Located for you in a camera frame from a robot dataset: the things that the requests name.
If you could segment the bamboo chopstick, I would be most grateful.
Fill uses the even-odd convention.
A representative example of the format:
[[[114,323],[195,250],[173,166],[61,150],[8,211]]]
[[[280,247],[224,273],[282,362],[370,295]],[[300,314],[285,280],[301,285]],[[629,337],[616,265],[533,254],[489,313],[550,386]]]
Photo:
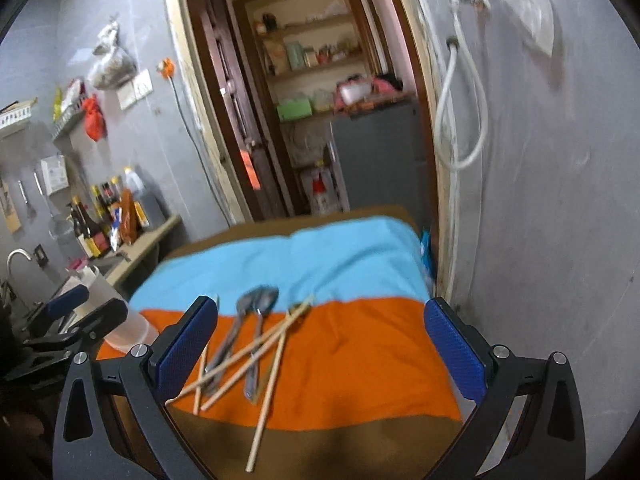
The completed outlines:
[[[267,425],[267,417],[270,412],[274,389],[276,388],[285,343],[286,330],[284,330],[279,337],[277,350],[273,357],[271,372],[265,388],[264,400],[262,400],[262,409],[260,410],[254,437],[252,440],[252,444],[250,445],[250,454],[248,454],[248,459],[245,465],[245,471],[248,474],[251,474],[255,469],[260,442],[262,442],[262,435],[264,434]]]
[[[305,298],[305,300],[310,300],[312,303],[314,301],[314,296],[309,295]],[[274,335],[279,328],[282,327],[283,321],[281,321],[279,324],[277,324],[273,328],[270,328],[270,330],[268,330],[268,332],[265,333],[265,335],[260,336],[257,340],[250,342],[247,346],[245,346],[240,351],[236,352],[235,354],[232,354],[232,356],[230,356],[229,359],[226,359],[224,362],[219,364],[217,367],[211,370],[208,374],[206,374],[202,379],[194,380],[194,382],[191,382],[189,385],[185,386],[176,396],[166,401],[166,404],[171,404],[184,398],[191,392],[195,391],[196,387],[199,385],[202,385],[204,387],[208,382],[210,382],[210,380],[216,374],[223,372],[224,370],[229,368],[231,365],[235,364],[236,362],[239,362],[240,359],[243,359],[246,356],[248,356],[250,352],[252,352],[253,350],[255,350],[255,353],[256,353],[258,351],[258,348],[262,344],[264,344],[272,335]]]
[[[262,344],[258,351],[252,356],[240,369],[229,378],[228,382],[222,385],[218,391],[211,396],[202,406],[201,411],[205,412],[211,408],[222,396],[224,396],[243,376],[245,376],[248,370],[254,365],[258,364],[259,360],[267,354],[275,344],[280,344],[285,341],[288,330],[301,318],[311,307],[309,301],[305,301],[297,306],[291,315],[283,321],[282,327],[279,328],[274,335],[272,335],[264,344]]]
[[[206,344],[200,357],[200,362],[198,362],[198,379],[202,379],[206,375],[206,368],[209,367],[210,361],[216,361],[218,350],[215,350],[214,353],[209,356],[208,355],[209,344]],[[202,402],[202,391],[203,386],[199,385],[195,389],[194,400],[192,406],[192,414],[198,416],[200,414],[201,402]]]

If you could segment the kitchen counter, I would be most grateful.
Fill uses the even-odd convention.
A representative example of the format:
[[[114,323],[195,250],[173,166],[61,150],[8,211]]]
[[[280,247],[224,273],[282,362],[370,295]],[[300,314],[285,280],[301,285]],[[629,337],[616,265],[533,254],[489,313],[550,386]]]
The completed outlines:
[[[160,253],[160,244],[182,223],[178,214],[172,214],[159,228],[143,232],[132,245],[122,245],[117,252],[108,252],[105,256],[86,260],[78,269],[68,269],[67,274],[80,277],[80,270],[92,266],[100,271],[107,283],[114,288],[122,287],[126,279],[134,273],[149,255]]]

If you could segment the translucent plastic utensil cup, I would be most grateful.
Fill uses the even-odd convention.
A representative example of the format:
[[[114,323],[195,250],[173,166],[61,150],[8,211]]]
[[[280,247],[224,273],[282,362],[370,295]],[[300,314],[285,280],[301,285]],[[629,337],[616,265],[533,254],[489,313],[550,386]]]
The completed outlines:
[[[101,328],[96,332],[98,338],[103,338],[120,353],[127,353],[136,344],[150,346],[157,338],[157,329],[130,307],[98,269],[85,266],[80,270],[79,278],[70,276],[67,279],[61,292],[64,294],[77,286],[84,286],[89,297],[66,316],[61,326],[62,334],[70,332],[82,322],[100,322]]]

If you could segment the steel fork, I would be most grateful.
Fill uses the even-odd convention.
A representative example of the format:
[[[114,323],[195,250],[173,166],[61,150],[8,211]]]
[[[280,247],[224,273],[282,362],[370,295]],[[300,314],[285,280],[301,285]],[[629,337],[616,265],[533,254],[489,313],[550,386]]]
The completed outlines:
[[[233,345],[236,341],[236,337],[240,331],[244,318],[250,314],[250,312],[254,311],[254,303],[257,295],[257,289],[254,288],[249,292],[246,292],[243,296],[239,298],[236,302],[236,315],[231,324],[230,330],[228,330],[227,335],[224,337],[222,343],[218,346],[215,351],[213,357],[210,361],[205,365],[204,372],[208,374],[211,370],[217,367],[219,364],[224,362],[231,356]],[[252,365],[247,370],[247,378],[246,378],[246,388],[245,394],[251,398],[254,396],[257,390],[257,366]]]

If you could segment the dark sauce bottle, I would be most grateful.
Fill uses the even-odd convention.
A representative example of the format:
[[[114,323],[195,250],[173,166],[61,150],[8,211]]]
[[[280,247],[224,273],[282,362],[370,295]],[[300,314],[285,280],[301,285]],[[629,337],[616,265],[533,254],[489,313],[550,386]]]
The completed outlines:
[[[79,196],[73,196],[72,205],[79,218],[82,236],[90,248],[93,258],[103,257],[108,252],[108,243],[103,230],[93,218],[89,216]]]

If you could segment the small gold spoon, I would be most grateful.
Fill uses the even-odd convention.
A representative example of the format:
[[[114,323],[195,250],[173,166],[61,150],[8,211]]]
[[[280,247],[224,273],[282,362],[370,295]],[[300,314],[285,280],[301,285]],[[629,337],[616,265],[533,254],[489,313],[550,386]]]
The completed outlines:
[[[288,319],[296,321],[302,316],[304,316],[309,309],[311,308],[311,301],[305,300],[300,302],[299,304],[294,304],[294,306],[288,309]]]

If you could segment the light blue cloth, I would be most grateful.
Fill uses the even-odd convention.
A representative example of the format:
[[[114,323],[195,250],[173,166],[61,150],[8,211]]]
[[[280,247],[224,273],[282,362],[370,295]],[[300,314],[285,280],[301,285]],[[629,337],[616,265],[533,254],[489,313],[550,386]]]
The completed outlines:
[[[137,311],[182,312],[209,296],[220,299],[221,314],[232,315],[236,300],[260,285],[278,289],[279,312],[307,297],[315,304],[395,297],[423,304],[430,296],[413,228],[373,216],[165,259],[129,303]]]

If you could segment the brown tablecloth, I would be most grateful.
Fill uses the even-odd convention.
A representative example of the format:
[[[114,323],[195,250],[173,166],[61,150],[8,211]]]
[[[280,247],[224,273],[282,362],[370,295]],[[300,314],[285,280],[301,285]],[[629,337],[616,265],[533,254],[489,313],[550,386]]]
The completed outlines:
[[[386,216],[408,223],[419,237],[416,224],[404,208],[393,205],[331,214],[327,217],[299,217],[280,221],[235,226],[213,237],[175,250],[165,259],[184,256],[198,249],[245,240],[288,235],[301,229],[318,228],[338,220]],[[284,318],[274,307],[267,318],[273,326]],[[156,328],[178,321],[182,312],[139,311]],[[219,310],[212,344],[220,344],[232,323],[232,315]],[[458,433],[428,428],[423,418],[383,419],[379,422],[332,430],[270,430],[266,425],[257,455],[257,479],[420,479],[436,463]]]

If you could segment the large oil jug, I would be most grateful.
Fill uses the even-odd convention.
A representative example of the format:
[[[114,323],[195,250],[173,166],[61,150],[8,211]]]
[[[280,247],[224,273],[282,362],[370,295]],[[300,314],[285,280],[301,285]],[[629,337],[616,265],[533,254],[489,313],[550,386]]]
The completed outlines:
[[[134,198],[134,210],[142,230],[154,231],[160,228],[165,222],[160,203],[134,168],[124,168],[124,182]]]

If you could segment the red plastic bag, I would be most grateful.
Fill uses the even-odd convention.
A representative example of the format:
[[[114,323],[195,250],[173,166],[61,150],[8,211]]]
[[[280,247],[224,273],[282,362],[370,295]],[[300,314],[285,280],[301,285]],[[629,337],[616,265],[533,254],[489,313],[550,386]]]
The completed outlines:
[[[105,136],[106,127],[98,97],[95,94],[88,96],[82,102],[82,109],[85,112],[84,126],[86,135],[94,142],[99,142]]]

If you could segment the grey refrigerator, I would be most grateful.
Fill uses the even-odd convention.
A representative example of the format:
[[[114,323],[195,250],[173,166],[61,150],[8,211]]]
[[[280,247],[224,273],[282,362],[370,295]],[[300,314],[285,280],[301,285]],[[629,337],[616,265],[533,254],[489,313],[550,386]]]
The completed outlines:
[[[420,110],[413,100],[333,118],[328,154],[346,209],[399,205],[420,226],[433,220],[433,179]]]

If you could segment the red white bottle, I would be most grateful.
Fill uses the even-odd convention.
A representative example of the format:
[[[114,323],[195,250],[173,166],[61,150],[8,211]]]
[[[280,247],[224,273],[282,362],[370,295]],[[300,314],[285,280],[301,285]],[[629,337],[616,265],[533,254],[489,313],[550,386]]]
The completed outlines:
[[[311,179],[311,198],[317,214],[330,214],[335,210],[335,203],[323,180],[321,167],[314,168]]]

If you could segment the wooden door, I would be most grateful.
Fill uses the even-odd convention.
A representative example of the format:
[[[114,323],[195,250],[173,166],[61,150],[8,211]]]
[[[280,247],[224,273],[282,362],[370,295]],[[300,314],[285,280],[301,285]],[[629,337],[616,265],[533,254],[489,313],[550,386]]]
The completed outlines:
[[[246,73],[227,0],[202,0],[201,21],[216,73],[219,93],[232,129],[229,151],[239,155],[239,178],[248,184],[246,200],[264,220],[288,215],[278,178],[262,133],[256,106],[247,89]]]

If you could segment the green box on shelf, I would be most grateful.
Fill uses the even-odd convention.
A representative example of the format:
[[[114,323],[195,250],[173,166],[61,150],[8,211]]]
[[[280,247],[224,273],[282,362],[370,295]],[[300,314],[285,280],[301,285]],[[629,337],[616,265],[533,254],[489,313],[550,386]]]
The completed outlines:
[[[276,111],[280,122],[296,122],[296,120],[304,119],[314,114],[308,98],[283,101],[276,106]]]

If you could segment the wall power socket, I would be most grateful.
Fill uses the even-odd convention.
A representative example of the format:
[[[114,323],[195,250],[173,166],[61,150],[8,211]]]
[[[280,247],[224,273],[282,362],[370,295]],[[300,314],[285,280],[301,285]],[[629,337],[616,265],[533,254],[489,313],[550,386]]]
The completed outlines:
[[[121,110],[126,110],[153,92],[150,71],[146,68],[116,90]]]

